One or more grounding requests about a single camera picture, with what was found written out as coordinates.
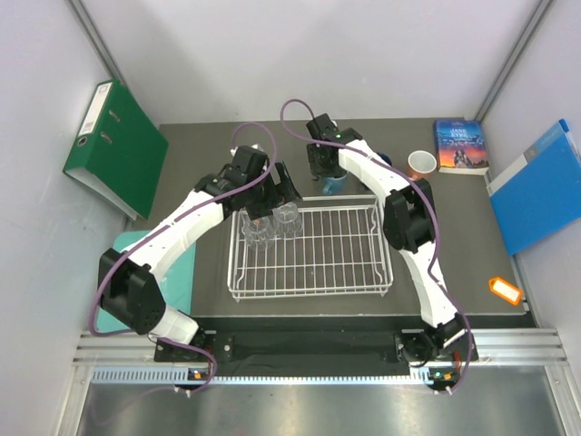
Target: white wire rack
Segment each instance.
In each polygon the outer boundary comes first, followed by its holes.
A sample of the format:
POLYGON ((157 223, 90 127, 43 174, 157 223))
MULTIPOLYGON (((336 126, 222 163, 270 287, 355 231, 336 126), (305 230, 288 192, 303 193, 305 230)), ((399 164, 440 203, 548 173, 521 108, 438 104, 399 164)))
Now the white wire rack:
POLYGON ((277 238, 263 251, 249 249, 244 241, 246 212, 233 215, 228 287, 234 299, 384 295, 393 283, 393 271, 377 199, 311 197, 299 207, 302 236, 277 238))

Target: white wall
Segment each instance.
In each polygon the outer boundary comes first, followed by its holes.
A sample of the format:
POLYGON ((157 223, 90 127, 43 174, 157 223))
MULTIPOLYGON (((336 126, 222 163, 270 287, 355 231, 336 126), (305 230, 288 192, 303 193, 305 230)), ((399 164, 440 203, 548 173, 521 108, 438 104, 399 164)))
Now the white wall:
POLYGON ((473 117, 536 2, 84 0, 157 123, 473 117))
POLYGON ((123 218, 61 171, 107 78, 64 1, 0 2, 0 434, 48 434, 123 218))
MULTIPOLYGON (((581 2, 558 0, 484 126, 491 169, 502 171, 559 118, 581 144, 581 2)), ((558 328, 581 384, 581 221, 519 255, 541 318, 558 328)))

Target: clear drinking glass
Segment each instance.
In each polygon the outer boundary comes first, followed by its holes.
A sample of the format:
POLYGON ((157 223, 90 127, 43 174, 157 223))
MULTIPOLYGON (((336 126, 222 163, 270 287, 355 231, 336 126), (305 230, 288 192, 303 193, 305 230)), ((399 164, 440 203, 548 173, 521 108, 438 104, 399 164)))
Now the clear drinking glass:
POLYGON ((272 221, 279 238, 292 239, 302 234, 302 216, 295 203, 286 203, 272 210, 272 221))
POLYGON ((251 220, 248 214, 242 216, 242 233, 246 245, 253 250, 266 250, 274 243, 274 228, 268 216, 251 220))

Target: orange tag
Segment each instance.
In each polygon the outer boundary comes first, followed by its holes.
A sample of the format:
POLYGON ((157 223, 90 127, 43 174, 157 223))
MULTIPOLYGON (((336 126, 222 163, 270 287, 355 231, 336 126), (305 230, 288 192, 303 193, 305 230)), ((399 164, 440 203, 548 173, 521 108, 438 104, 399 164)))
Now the orange tag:
POLYGON ((495 293, 500 298, 514 304, 515 306, 519 304, 520 299, 523 298, 522 290, 500 277, 490 279, 488 281, 488 286, 490 286, 490 291, 492 291, 492 293, 495 293))

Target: binder label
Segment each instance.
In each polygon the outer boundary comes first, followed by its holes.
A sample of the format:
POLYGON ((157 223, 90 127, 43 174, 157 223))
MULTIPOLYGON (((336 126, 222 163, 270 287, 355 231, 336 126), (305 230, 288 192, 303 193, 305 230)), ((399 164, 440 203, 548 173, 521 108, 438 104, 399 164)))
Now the binder label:
POLYGON ((94 92, 93 100, 87 111, 87 115, 84 118, 83 124, 81 125, 81 131, 79 136, 83 134, 91 134, 94 130, 94 126, 101 115, 105 101, 107 100, 107 95, 111 89, 113 83, 101 84, 97 90, 94 92))

